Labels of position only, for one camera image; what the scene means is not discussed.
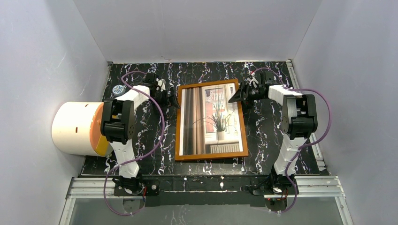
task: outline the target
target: cable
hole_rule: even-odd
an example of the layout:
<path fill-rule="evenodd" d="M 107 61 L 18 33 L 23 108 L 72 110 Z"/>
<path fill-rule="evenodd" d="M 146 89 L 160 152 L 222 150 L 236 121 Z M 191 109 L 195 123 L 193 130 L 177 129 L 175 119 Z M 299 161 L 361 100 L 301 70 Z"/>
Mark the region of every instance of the cable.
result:
<path fill-rule="evenodd" d="M 144 191 L 144 193 L 142 194 L 142 200 L 144 201 L 144 203 L 145 203 L 145 194 L 146 194 L 146 186 L 145 186 L 145 191 Z"/>
<path fill-rule="evenodd" d="M 287 212 L 287 211 L 289 211 L 289 210 L 293 207 L 293 205 L 296 203 L 296 200 L 297 200 L 297 185 L 290 179 L 290 177 L 289 177 L 288 174 L 287 174 L 288 169 L 289 169 L 291 163 L 293 162 L 293 160 L 295 160 L 295 159 L 299 156 L 300 151 L 301 151 L 303 148 L 310 147 L 310 146 L 312 146 L 312 145 L 315 145 L 315 144 L 321 142 L 321 141 L 326 137 L 326 135 L 329 133 L 330 126 L 331 126 L 331 124 L 332 124 L 332 110 L 330 109 L 330 103 L 329 103 L 329 101 L 327 101 L 327 100 L 325 99 L 325 97 L 324 97 L 321 93 L 319 93 L 317 90 L 314 90 L 314 89 L 307 89 L 307 88 L 303 88 L 303 89 L 290 89 L 290 90 L 291 90 L 291 91 L 310 91 L 310 92 L 314 92 L 314 93 L 318 94 L 318 95 L 325 101 L 326 106 L 328 107 L 329 121 L 328 121 L 328 126 L 326 127 L 326 130 L 325 130 L 325 133 L 323 133 L 323 135 L 322 135 L 318 140 L 316 140 L 316 141 L 314 141 L 314 142 L 312 142 L 312 143 L 308 143 L 308 144 L 303 144 L 303 145 L 301 145 L 301 146 L 298 148 L 297 153 L 293 156 L 293 158 L 291 158 L 291 160 L 290 160 L 289 163 L 287 164 L 286 169 L 285 169 L 285 176 L 286 176 L 287 179 L 290 181 L 290 183 L 293 185 L 293 188 L 294 188 L 294 199 L 293 199 L 293 202 L 291 203 L 291 205 L 290 205 L 288 208 L 286 208 L 285 210 L 281 211 L 281 212 Z"/>
<path fill-rule="evenodd" d="M 165 132 L 165 120 L 164 120 L 164 115 L 163 115 L 163 112 L 162 112 L 162 110 L 161 110 L 161 107 L 160 107 L 159 104 L 155 101 L 155 99 L 153 99 L 151 96 L 149 96 L 149 95 L 146 94 L 145 92 L 133 88 L 131 85 L 129 85 L 126 81 L 123 80 L 124 77 L 126 77 L 127 75 L 130 75 L 130 74 L 133 74 L 133 73 L 142 73 L 142 74 L 146 74 L 146 73 L 144 73 L 144 72 L 142 72 L 142 71 L 137 71 L 137 70 L 131 71 L 131 72 L 128 72 L 128 73 L 126 73 L 125 75 L 123 75 L 123 76 L 121 77 L 122 82 L 123 82 L 127 87 L 131 88 L 132 90 L 134 90 L 134 91 L 136 91 L 136 92 L 138 92 L 138 93 L 140 93 L 140 94 L 145 95 L 146 97 L 148 97 L 148 98 L 155 104 L 156 108 L 158 108 L 158 110 L 159 110 L 159 112 L 160 112 L 160 115 L 161 115 L 162 129 L 161 129 L 161 136 L 160 136 L 160 138 L 159 138 L 159 141 L 156 143 L 155 147 L 154 147 L 150 152 L 146 153 L 146 154 L 143 155 L 142 157 L 138 157 L 138 158 L 135 158 L 135 159 L 126 161 L 126 162 L 124 162 L 124 163 L 121 163 L 121 164 L 115 166 L 114 168 L 112 168 L 112 169 L 109 170 L 109 172 L 107 173 L 107 175 L 106 175 L 106 177 L 105 177 L 105 182 L 104 182 L 104 200 L 105 200 L 105 203 L 107 204 L 108 208 L 109 208 L 113 213 L 115 213 L 115 214 L 117 214 L 117 215 L 120 215 L 120 216 L 130 216 L 130 215 L 134 215 L 134 214 L 140 212 L 144 207 L 141 208 L 141 209 L 139 209 L 139 210 L 137 210 L 137 211 L 135 211 L 135 212 L 131 212 L 131 213 L 121 213 L 121 212 L 118 212 L 118 211 L 114 210 L 114 209 L 110 206 L 109 201 L 108 201 L 108 199 L 107 199 L 106 192 L 105 192 L 105 189 L 106 189 L 106 187 L 107 187 L 107 180 L 108 180 L 109 175 L 112 174 L 114 171 L 116 171 L 118 168 L 120 168 L 120 166 L 123 166 L 123 165 L 126 165 L 126 164 L 128 164 L 128 163 L 132 163 L 132 162 L 136 162 L 136 161 L 142 160 L 143 158 L 145 158 L 145 157 L 151 155 L 151 154 L 160 146 L 161 141 L 163 140 L 163 137 L 164 137 L 164 132 Z"/>
<path fill-rule="evenodd" d="M 288 189 L 286 189 L 286 196 L 285 196 L 285 198 L 284 198 L 284 199 L 286 199 L 288 195 L 289 195 L 289 190 L 288 190 Z"/>
<path fill-rule="evenodd" d="M 284 83 L 283 83 L 283 80 L 282 80 L 282 78 L 279 76 L 279 74 L 275 73 L 274 71 L 272 71 L 271 69 L 269 69 L 269 68 L 267 68 L 267 67 L 258 68 L 258 69 L 256 69 L 256 70 L 254 70 L 253 72 L 251 72 L 250 75 L 253 75 L 253 74 L 255 74 L 257 71 L 262 70 L 262 69 L 266 69 L 266 70 L 268 70 L 268 71 L 274 73 L 274 75 L 276 75 L 276 77 L 278 77 L 279 82 L 280 82 L 281 84 L 284 84 Z"/>

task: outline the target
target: white plastic part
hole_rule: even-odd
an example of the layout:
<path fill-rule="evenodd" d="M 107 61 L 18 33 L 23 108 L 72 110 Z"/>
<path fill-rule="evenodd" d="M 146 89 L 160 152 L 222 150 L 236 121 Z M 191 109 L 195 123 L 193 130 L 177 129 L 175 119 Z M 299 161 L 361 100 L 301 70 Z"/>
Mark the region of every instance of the white plastic part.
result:
<path fill-rule="evenodd" d="M 119 165 L 126 161 L 135 159 L 132 140 L 128 140 L 126 144 L 122 144 L 121 142 L 113 142 L 111 143 L 111 146 Z M 137 162 L 132 162 L 126 165 L 122 165 L 119 168 L 119 175 L 125 178 L 134 178 L 137 176 L 138 171 L 139 166 Z"/>
<path fill-rule="evenodd" d="M 268 98 L 283 105 L 284 95 L 302 96 L 303 94 L 285 89 L 283 85 L 272 85 L 269 87 Z"/>
<path fill-rule="evenodd" d="M 90 127 L 102 102 L 67 102 L 55 115 L 51 135 L 57 148 L 65 153 L 100 156 L 90 143 Z"/>
<path fill-rule="evenodd" d="M 306 142 L 306 139 L 303 137 L 297 137 L 294 140 L 290 140 L 287 134 L 283 135 L 283 143 L 281 146 L 281 150 L 279 151 L 279 156 L 276 162 L 274 163 L 274 168 L 276 174 L 281 174 L 285 176 L 285 169 L 290 160 L 294 157 L 294 155 L 298 152 L 298 148 Z M 297 158 L 292 161 L 287 171 L 287 175 L 290 176 L 294 174 L 296 171 L 294 166 L 296 165 Z"/>
<path fill-rule="evenodd" d="M 146 86 L 134 86 L 135 89 L 141 90 L 149 95 L 149 88 Z M 134 102 L 134 111 L 140 106 L 143 102 L 148 100 L 148 97 L 138 93 L 134 90 L 130 90 L 124 95 L 117 97 L 116 99 L 121 101 L 130 100 Z M 122 144 L 121 142 L 113 142 L 111 146 L 115 152 L 117 163 L 120 165 L 126 161 L 135 159 L 132 140 L 128 140 L 126 144 Z M 124 178 L 135 178 L 138 174 L 139 166 L 137 162 L 128 163 L 123 165 L 119 169 L 119 175 Z"/>

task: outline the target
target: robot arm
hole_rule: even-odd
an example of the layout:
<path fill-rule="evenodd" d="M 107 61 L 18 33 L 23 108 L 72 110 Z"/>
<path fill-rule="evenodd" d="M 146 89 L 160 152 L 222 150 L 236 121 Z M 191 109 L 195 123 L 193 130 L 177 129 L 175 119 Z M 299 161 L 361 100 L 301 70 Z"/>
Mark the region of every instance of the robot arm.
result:
<path fill-rule="evenodd" d="M 134 86 L 134 88 L 153 97 L 162 110 L 170 106 L 179 108 L 174 89 L 170 88 L 170 95 L 167 95 L 164 83 L 165 81 L 160 80 L 156 74 L 147 73 L 142 85 Z M 135 159 L 132 146 L 135 111 L 147 100 L 148 97 L 130 90 L 115 99 L 104 101 L 101 133 L 110 142 L 118 164 Z M 119 175 L 124 178 L 135 178 L 138 171 L 137 162 L 132 162 L 121 166 Z"/>
<path fill-rule="evenodd" d="M 246 82 L 242 82 L 229 102 L 242 101 L 251 107 L 254 100 L 266 98 L 274 100 L 282 106 L 281 127 L 284 133 L 279 157 L 271 170 L 268 183 L 271 188 L 284 190 L 291 187 L 285 173 L 288 163 L 291 161 L 287 168 L 287 175 L 293 180 L 294 166 L 297 161 L 297 158 L 293 158 L 299 151 L 299 147 L 318 127 L 315 97 L 291 91 L 283 85 L 276 85 L 274 75 L 266 72 L 260 75 L 259 82 L 252 76 Z"/>

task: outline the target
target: glass panel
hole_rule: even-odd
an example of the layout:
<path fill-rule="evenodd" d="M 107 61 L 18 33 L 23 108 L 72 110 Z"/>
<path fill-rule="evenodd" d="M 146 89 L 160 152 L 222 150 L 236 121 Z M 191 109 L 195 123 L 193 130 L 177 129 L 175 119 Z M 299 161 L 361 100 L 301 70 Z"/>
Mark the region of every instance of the glass panel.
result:
<path fill-rule="evenodd" d="M 134 211 L 139 208 L 140 200 L 125 201 L 109 199 L 118 211 Z M 133 217 L 123 217 L 112 213 L 103 199 L 76 199 L 71 225 L 237 225 L 237 224 L 294 224 L 294 225 L 342 225 L 334 197 L 301 197 L 296 205 L 280 217 L 268 213 L 265 207 L 249 205 L 169 205 L 147 207 Z"/>

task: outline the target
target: metal frame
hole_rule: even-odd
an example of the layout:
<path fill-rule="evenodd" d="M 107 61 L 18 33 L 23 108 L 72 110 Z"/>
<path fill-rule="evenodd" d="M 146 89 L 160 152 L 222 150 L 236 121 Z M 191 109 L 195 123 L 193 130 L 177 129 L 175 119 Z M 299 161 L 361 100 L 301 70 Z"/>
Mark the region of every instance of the metal frame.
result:
<path fill-rule="evenodd" d="M 297 197 L 334 197 L 344 225 L 353 225 L 345 203 L 345 193 L 338 176 L 296 176 L 299 194 Z M 69 225 L 75 201 L 78 198 L 103 198 L 105 178 L 73 178 L 66 195 L 60 225 Z M 141 199 L 141 196 L 114 196 L 115 183 L 107 182 L 107 198 Z"/>
<path fill-rule="evenodd" d="M 291 81 L 293 83 L 293 87 L 296 88 L 296 89 L 300 88 L 299 87 L 299 83 L 297 81 L 296 73 L 294 72 L 292 61 L 291 60 L 287 60 L 286 61 L 286 65 L 287 65 L 287 69 L 289 71 L 289 76 L 290 76 Z M 310 136 L 310 141 L 314 142 L 316 140 L 317 139 L 316 139 L 315 134 L 312 133 L 311 136 Z M 312 150 L 314 152 L 316 164 L 318 165 L 319 171 L 325 170 L 326 166 L 325 166 L 325 162 L 323 161 L 323 156 L 322 156 L 321 150 L 319 148 L 319 145 L 318 144 L 313 145 L 312 146 Z"/>

